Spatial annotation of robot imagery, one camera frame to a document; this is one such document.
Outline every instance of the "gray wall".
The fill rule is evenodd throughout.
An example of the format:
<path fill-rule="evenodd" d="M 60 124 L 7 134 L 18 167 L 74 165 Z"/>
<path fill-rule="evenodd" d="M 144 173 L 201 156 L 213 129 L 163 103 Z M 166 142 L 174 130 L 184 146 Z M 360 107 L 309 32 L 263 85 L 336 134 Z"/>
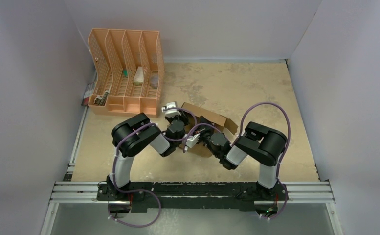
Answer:
<path fill-rule="evenodd" d="M 0 234 L 38 234 L 92 64 L 63 0 L 0 1 Z"/>
<path fill-rule="evenodd" d="M 347 234 L 380 234 L 380 0 L 323 0 L 289 64 Z"/>
<path fill-rule="evenodd" d="M 65 0 L 87 40 L 94 27 L 159 30 L 166 60 L 292 55 L 321 0 Z"/>

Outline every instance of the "wooden table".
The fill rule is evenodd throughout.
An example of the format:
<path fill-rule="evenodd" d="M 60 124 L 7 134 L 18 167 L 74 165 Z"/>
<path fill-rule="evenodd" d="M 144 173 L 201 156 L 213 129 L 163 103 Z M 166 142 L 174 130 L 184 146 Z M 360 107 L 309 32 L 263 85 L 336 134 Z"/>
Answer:
<path fill-rule="evenodd" d="M 281 181 L 315 182 L 314 166 L 288 69 L 284 63 L 166 63 L 161 104 L 189 102 L 240 123 L 243 113 L 260 101 L 281 105 L 291 121 L 291 144 L 283 159 Z M 98 116 L 89 112 L 84 124 L 72 181 L 105 180 L 113 163 L 111 130 L 127 117 Z M 160 128 L 168 122 L 152 118 Z M 249 113 L 245 124 L 255 121 L 287 134 L 282 113 L 264 105 Z M 225 133 L 230 140 L 231 133 Z M 163 158 L 151 147 L 135 157 L 132 181 L 243 182 L 257 181 L 259 163 L 247 157 L 236 170 L 226 170 L 218 159 L 180 150 Z"/>

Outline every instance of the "beige tabletop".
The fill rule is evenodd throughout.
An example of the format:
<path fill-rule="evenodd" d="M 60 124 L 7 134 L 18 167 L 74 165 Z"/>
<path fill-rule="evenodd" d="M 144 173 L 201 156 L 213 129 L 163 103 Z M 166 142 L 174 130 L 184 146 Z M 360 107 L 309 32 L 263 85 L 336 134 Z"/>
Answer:
<path fill-rule="evenodd" d="M 286 64 L 283 63 L 166 63 L 161 105 L 189 102 L 240 123 L 251 105 L 272 101 L 281 105 L 291 121 L 291 143 L 282 161 L 280 179 L 285 182 L 315 182 L 314 166 L 295 93 Z M 99 116 L 89 112 L 79 146 L 72 181 L 105 180 L 113 163 L 111 130 L 127 117 Z M 152 122 L 165 130 L 162 113 Z M 283 114 L 270 105 L 252 110 L 245 124 L 254 121 L 287 135 Z M 234 136 L 225 132 L 230 140 Z M 215 157 L 183 154 L 180 149 L 161 157 L 151 147 L 134 160 L 132 181 L 244 182 L 257 181 L 259 163 L 251 157 L 236 170 L 226 170 Z"/>

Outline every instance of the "peach storage rack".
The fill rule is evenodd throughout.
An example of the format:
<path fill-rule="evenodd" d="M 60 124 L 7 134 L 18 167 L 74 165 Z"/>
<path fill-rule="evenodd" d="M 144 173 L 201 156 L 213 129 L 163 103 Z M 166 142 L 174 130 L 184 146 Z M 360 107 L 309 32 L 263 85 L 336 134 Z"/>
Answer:
<path fill-rule="evenodd" d="M 98 115 L 132 116 L 144 112 L 156 117 L 164 79 L 164 58 L 158 31 L 92 29 L 88 43 L 98 79 L 89 107 Z M 137 67 L 142 66 L 144 81 L 134 84 Z M 158 86 L 150 77 L 158 74 Z M 95 105 L 97 96 L 109 95 L 103 106 Z"/>

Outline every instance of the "metal frame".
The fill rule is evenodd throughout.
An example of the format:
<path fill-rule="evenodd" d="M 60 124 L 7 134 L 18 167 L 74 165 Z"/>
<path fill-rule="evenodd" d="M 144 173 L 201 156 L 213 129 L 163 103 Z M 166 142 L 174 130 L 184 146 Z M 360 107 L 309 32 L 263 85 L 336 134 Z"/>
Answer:
<path fill-rule="evenodd" d="M 79 146 L 83 137 L 83 130 L 89 113 L 88 106 L 85 107 L 82 119 L 77 131 L 76 140 L 67 168 L 67 174 L 73 174 Z M 41 235 L 49 235 L 52 231 L 56 213 L 60 203 L 108 203 L 97 201 L 98 182 L 55 182 L 50 197 L 49 206 Z M 343 235 L 342 228 L 335 210 L 335 199 L 329 182 L 284 182 L 287 186 L 289 201 L 287 203 L 325 203 L 335 235 Z M 270 201 L 255 201 L 256 205 L 273 203 Z M 111 204 L 126 204 L 129 201 L 116 201 Z"/>

